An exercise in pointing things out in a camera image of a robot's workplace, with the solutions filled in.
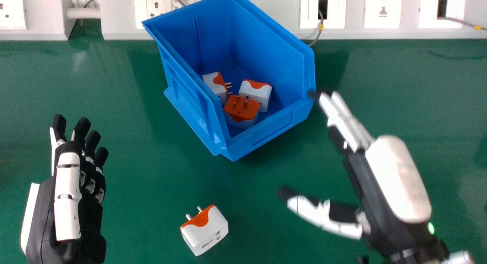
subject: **green tabletop surface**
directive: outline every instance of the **green tabletop surface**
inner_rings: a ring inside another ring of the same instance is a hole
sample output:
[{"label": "green tabletop surface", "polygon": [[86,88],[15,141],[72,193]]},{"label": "green tabletop surface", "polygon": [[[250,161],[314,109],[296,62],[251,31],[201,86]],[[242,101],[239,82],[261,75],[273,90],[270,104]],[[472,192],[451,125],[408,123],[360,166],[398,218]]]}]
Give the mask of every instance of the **green tabletop surface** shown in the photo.
[{"label": "green tabletop surface", "polygon": [[[372,136],[402,138],[450,251],[487,259],[487,40],[320,40],[317,88],[338,90]],[[102,234],[107,264],[353,263],[380,256],[287,210],[282,184],[358,204],[314,106],[307,120],[231,162],[213,156],[163,95],[153,41],[105,41],[99,21],[66,42],[0,42],[0,262],[26,263],[31,182],[50,176],[49,127],[89,118],[110,156]],[[179,226],[215,204],[229,234],[195,257]]]}]

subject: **white switch plate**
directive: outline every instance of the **white switch plate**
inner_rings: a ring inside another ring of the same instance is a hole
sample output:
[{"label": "white switch plate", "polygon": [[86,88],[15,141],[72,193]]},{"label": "white switch plate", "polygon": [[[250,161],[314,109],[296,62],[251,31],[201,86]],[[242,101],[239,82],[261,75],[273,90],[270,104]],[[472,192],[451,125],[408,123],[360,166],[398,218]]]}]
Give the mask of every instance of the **white switch plate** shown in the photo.
[{"label": "white switch plate", "polygon": [[[184,4],[193,4],[200,0],[181,0]],[[143,29],[142,21],[179,9],[182,5],[177,0],[134,0],[135,24],[138,29]]]},{"label": "white switch plate", "polygon": [[[461,28],[462,24],[438,20],[438,0],[420,0],[419,28]],[[465,0],[447,0],[447,17],[463,20]]]},{"label": "white switch plate", "polygon": [[365,0],[364,28],[399,28],[402,0]]},{"label": "white switch plate", "polygon": [[[323,21],[326,29],[345,28],[345,10],[347,0],[328,0],[327,19]],[[318,0],[301,0],[301,21],[299,28],[318,28]]]},{"label": "white switch plate", "polygon": [[24,0],[0,0],[0,30],[26,30]]}]

